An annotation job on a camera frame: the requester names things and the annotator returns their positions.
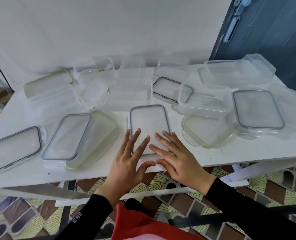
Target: door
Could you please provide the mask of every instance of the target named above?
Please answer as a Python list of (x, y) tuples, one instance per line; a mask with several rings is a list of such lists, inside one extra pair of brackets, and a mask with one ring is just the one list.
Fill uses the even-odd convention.
[(296, 90), (296, 0), (232, 0), (210, 60), (251, 53), (264, 56)]

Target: right hand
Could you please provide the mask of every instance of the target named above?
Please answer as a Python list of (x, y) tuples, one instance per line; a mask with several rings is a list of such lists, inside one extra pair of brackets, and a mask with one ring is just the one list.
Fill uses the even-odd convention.
[(172, 179), (206, 195), (216, 177), (200, 166), (194, 155), (182, 144), (174, 132), (169, 134), (163, 131), (162, 134), (170, 141), (158, 133), (154, 136), (167, 147), (168, 152), (155, 145), (149, 145), (149, 148), (162, 158), (156, 163), (162, 165)]

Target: black long-sleeve shirt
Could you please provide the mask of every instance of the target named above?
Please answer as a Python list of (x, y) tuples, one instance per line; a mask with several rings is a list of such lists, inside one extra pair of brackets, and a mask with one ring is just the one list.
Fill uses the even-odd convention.
[[(205, 197), (226, 214), (231, 221), (235, 222), (252, 240), (284, 239), (286, 236), (296, 239), (296, 224), (294, 222), (242, 195), (218, 178)], [(93, 194), (56, 239), (69, 239), (76, 232), (83, 233), (83, 240), (94, 239), (111, 212), (112, 206), (109, 201), (103, 196)]]

